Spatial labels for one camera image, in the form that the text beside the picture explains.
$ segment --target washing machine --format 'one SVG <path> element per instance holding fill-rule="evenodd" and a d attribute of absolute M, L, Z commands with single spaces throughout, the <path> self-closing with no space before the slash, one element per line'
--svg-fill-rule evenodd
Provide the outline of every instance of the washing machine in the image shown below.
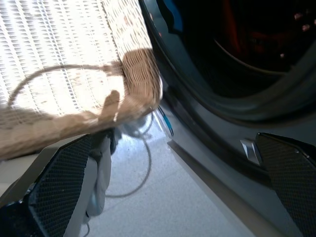
<path fill-rule="evenodd" d="M 253 153 L 258 133 L 316 145 L 313 1 L 141 0 L 172 140 L 285 236 L 302 236 Z"/>

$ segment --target woven basket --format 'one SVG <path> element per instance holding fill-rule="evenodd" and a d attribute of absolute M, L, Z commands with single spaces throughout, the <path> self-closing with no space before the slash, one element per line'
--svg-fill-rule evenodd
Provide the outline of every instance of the woven basket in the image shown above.
<path fill-rule="evenodd" d="M 162 88 L 138 0 L 0 2 L 0 159 L 137 119 Z"/>

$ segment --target wicker weave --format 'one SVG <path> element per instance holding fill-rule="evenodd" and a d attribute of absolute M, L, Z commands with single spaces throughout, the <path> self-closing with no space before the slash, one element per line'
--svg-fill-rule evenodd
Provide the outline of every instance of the wicker weave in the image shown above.
<path fill-rule="evenodd" d="M 138 0 L 0 2 L 0 159 L 139 118 L 161 82 Z"/>

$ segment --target blue sticker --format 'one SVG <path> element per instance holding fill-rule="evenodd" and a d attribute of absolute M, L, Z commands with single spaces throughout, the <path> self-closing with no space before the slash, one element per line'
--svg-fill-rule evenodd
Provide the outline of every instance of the blue sticker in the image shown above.
<path fill-rule="evenodd" d="M 170 132 L 171 136 L 173 137 L 172 125 L 171 125 L 171 123 L 170 123 L 170 121 L 169 121 L 167 115 L 164 113 L 164 111 L 162 110 L 162 108 L 161 108 L 160 106 L 158 106 L 158 110 L 159 110 L 159 112 L 161 113 L 164 122 L 167 124 L 167 127 L 168 127 L 168 129 L 169 129 L 169 132 Z"/>

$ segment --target white tile floor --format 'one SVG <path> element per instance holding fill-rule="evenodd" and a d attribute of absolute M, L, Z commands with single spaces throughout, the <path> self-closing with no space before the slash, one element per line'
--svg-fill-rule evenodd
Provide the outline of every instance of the white tile floor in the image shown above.
<path fill-rule="evenodd" d="M 137 127 L 142 132 L 150 124 L 145 140 L 135 138 Z M 89 237 L 242 236 L 176 161 L 153 116 L 120 131 L 107 195 L 123 197 L 106 198 L 104 212 L 89 222 Z M 125 197 L 144 182 L 148 171 L 145 184 Z M 80 236 L 86 233 L 84 225 Z"/>

